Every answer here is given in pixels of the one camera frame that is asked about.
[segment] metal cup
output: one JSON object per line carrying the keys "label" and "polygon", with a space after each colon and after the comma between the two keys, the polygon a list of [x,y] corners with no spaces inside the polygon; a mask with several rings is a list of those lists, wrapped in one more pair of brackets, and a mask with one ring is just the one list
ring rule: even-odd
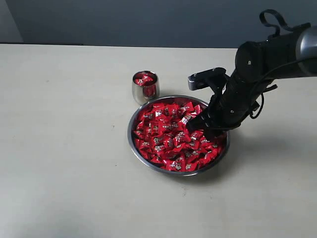
{"label": "metal cup", "polygon": [[[136,75],[139,73],[146,73],[152,79],[154,79],[153,83],[150,86],[139,86],[135,83]],[[148,102],[151,99],[155,99],[159,97],[159,78],[158,76],[151,71],[140,71],[137,72],[132,78],[132,95],[134,100],[142,105]]]}

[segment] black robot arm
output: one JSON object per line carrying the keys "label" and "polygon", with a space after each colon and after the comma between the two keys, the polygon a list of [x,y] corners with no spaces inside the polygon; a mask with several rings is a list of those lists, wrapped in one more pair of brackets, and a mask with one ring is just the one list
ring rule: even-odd
{"label": "black robot arm", "polygon": [[[267,23],[265,13],[273,14],[280,26],[291,33],[280,35],[279,26]],[[317,27],[305,23],[291,28],[271,9],[261,12],[260,20],[265,26],[274,27],[275,33],[266,41],[241,45],[231,76],[225,74],[224,68],[189,76],[190,90],[209,86],[214,91],[208,107],[187,123],[189,131],[203,129],[205,136],[211,137],[237,128],[247,116],[255,119],[260,114],[264,93],[277,88],[269,86],[273,80],[317,75]],[[260,95],[261,105],[256,102]]]}

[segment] white table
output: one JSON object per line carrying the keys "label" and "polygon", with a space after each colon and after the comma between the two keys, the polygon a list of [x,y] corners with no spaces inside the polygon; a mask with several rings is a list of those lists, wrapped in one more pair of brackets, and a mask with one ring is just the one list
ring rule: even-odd
{"label": "white table", "polygon": [[208,101],[187,76],[230,74],[235,51],[0,45],[0,237],[316,237],[316,78],[277,81],[200,176],[155,172],[130,150],[135,72]]}

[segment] metal bowl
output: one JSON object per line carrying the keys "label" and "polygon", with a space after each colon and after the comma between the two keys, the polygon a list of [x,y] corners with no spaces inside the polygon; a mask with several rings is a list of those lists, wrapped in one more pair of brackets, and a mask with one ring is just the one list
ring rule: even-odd
{"label": "metal bowl", "polygon": [[227,140],[226,140],[226,145],[225,148],[222,150],[222,152],[208,165],[206,165],[205,167],[199,169],[199,170],[195,170],[192,172],[176,172],[176,171],[167,171],[164,169],[161,169],[160,167],[157,167],[156,165],[150,163],[149,161],[147,161],[146,159],[144,159],[142,157],[142,155],[138,152],[137,148],[135,147],[134,144],[134,138],[135,135],[133,133],[133,131],[135,130],[137,124],[138,124],[138,115],[143,111],[143,110],[147,110],[149,107],[151,107],[151,105],[153,103],[167,103],[167,104],[171,104],[171,103],[177,103],[177,104],[181,104],[184,105],[188,102],[193,102],[195,105],[200,105],[203,109],[206,108],[208,106],[208,104],[200,99],[197,98],[193,98],[193,97],[188,97],[188,96],[182,96],[182,95],[171,95],[171,96],[164,96],[164,97],[159,97],[157,99],[151,100],[145,104],[143,104],[132,116],[129,126],[128,126],[128,141],[129,141],[129,145],[131,146],[131,149],[133,151],[133,153],[135,154],[135,156],[146,166],[150,167],[151,169],[154,169],[158,172],[162,172],[165,174],[169,174],[169,175],[175,175],[175,176],[191,176],[191,175],[196,175],[199,173],[202,173],[206,170],[209,170],[211,167],[213,167],[214,165],[216,165],[222,158],[223,156],[227,153],[228,148],[229,148],[229,132],[227,132]]}

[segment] wall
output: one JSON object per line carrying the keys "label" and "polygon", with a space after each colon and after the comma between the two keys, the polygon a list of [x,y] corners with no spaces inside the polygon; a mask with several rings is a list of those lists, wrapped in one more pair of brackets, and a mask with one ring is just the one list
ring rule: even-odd
{"label": "wall", "polygon": [[238,47],[270,29],[259,13],[317,24],[317,1],[7,0],[25,42],[153,47]]}
{"label": "wall", "polygon": [[0,43],[22,42],[21,35],[5,0],[0,0]]}

